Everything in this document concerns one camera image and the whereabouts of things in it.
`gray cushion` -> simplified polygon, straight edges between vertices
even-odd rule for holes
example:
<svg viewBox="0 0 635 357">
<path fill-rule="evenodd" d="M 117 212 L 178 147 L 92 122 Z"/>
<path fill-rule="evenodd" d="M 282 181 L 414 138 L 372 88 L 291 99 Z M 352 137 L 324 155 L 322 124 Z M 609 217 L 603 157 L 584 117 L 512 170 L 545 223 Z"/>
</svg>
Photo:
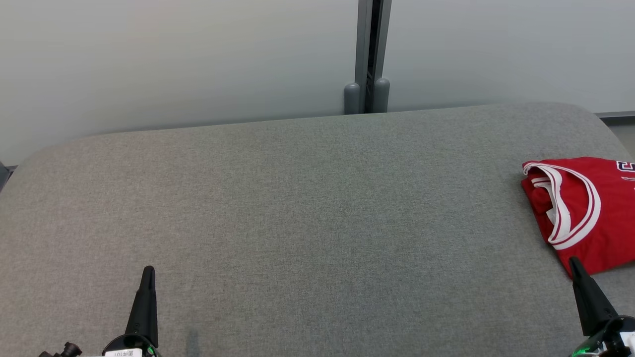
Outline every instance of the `gray cushion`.
<svg viewBox="0 0 635 357">
<path fill-rule="evenodd" d="M 529 159 L 631 160 L 563 104 L 89 137 L 0 193 L 0 346 L 96 355 L 157 272 L 165 356 L 564 356 L 571 282 Z M 596 276 L 635 313 L 634 266 Z"/>
</svg>

